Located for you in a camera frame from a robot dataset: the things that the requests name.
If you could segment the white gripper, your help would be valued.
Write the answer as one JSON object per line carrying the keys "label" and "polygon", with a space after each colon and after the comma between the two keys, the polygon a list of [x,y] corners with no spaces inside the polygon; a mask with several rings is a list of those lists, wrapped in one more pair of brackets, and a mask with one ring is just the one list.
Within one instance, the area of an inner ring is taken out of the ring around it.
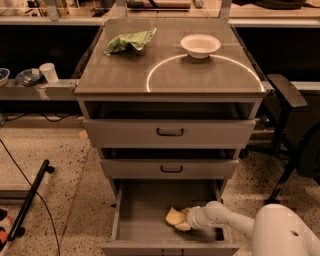
{"label": "white gripper", "polygon": [[192,229],[202,229],[207,227],[209,224],[209,219],[206,216],[205,208],[196,206],[196,207],[187,207],[181,210],[182,213],[187,214],[187,222],[177,224],[175,228],[179,231],[190,231]]}

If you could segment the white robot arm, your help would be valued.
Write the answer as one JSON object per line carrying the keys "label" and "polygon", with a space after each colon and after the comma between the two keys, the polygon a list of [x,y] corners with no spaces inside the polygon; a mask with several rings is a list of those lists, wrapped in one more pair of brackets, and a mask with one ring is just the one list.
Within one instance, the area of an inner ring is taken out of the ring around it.
{"label": "white robot arm", "polygon": [[166,221],[181,231],[225,224],[252,240],[252,256],[320,256],[320,239],[291,209],[263,206],[255,218],[229,210],[218,201],[176,211]]}

